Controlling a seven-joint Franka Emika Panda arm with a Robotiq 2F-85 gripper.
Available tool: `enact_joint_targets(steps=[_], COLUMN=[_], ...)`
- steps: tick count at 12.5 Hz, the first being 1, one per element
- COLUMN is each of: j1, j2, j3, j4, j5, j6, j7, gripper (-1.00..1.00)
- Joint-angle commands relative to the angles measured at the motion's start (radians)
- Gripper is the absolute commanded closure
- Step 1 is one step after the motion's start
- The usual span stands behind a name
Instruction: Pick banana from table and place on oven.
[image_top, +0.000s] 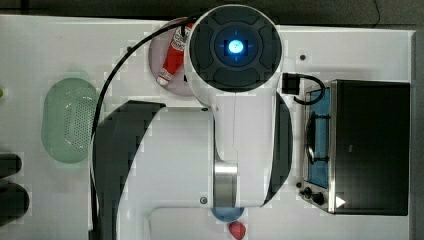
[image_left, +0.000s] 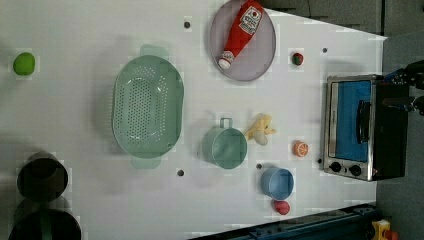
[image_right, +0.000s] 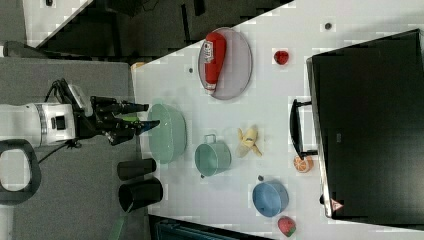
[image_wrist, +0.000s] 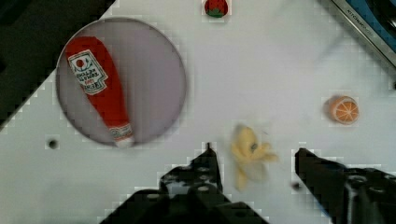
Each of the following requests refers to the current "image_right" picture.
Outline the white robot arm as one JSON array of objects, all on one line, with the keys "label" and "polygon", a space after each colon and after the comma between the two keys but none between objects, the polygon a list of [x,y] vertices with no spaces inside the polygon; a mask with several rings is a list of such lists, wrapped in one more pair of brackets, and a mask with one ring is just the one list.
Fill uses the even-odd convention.
[{"label": "white robot arm", "polygon": [[3,104],[1,160],[22,165],[28,172],[12,176],[5,169],[1,171],[1,203],[18,205],[37,192],[42,180],[38,148],[76,148],[81,140],[98,135],[106,136],[113,146],[121,144],[160,124],[158,120],[123,118],[148,109],[147,104],[96,96],[89,101],[63,97],[56,102]]}]

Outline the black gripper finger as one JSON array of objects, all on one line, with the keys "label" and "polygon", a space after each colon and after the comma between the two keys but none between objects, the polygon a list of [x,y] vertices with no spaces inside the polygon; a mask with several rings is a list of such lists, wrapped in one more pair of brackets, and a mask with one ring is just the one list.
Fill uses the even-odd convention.
[{"label": "black gripper finger", "polygon": [[149,109],[148,104],[136,104],[136,103],[121,103],[118,107],[118,112],[120,114],[129,114],[144,112]]},{"label": "black gripper finger", "polygon": [[149,131],[160,124],[159,120],[153,121],[125,121],[122,120],[118,126],[118,134],[122,136],[140,135],[143,132]]}]

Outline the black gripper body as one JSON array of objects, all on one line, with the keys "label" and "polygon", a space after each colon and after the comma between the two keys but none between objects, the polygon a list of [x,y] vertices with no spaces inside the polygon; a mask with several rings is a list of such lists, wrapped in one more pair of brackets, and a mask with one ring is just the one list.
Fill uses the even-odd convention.
[{"label": "black gripper body", "polygon": [[120,104],[115,98],[90,97],[92,114],[75,113],[76,137],[78,140],[89,139],[97,135],[104,135],[112,146],[118,145],[118,131],[123,120],[115,116]]}]

